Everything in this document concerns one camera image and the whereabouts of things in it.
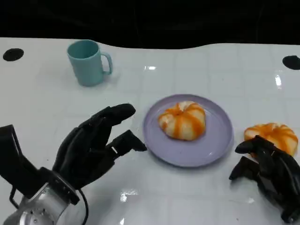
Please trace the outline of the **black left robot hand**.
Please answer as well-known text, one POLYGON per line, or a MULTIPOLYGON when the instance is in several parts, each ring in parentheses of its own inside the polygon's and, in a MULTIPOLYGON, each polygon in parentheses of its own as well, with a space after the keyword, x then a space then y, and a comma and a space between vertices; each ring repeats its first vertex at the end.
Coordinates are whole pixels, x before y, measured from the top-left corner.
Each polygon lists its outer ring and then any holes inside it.
POLYGON ((108 141, 112 127, 135 112, 129 103, 108 106, 75 127, 60 145, 53 171, 79 190, 107 173, 116 159, 131 150, 146 151, 145 144, 131 130, 108 141))

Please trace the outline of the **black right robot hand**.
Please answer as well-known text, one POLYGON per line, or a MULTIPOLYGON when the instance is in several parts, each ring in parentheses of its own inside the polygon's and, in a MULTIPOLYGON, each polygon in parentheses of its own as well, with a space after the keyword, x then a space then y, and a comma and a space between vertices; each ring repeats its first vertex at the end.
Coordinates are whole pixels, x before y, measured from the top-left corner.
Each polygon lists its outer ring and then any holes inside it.
POLYGON ((297 161, 259 135, 241 142, 235 152, 253 153, 256 161, 242 156, 229 180, 245 177, 256 181, 267 199, 282 208, 282 220, 288 224, 297 222, 300 219, 300 166, 297 161))

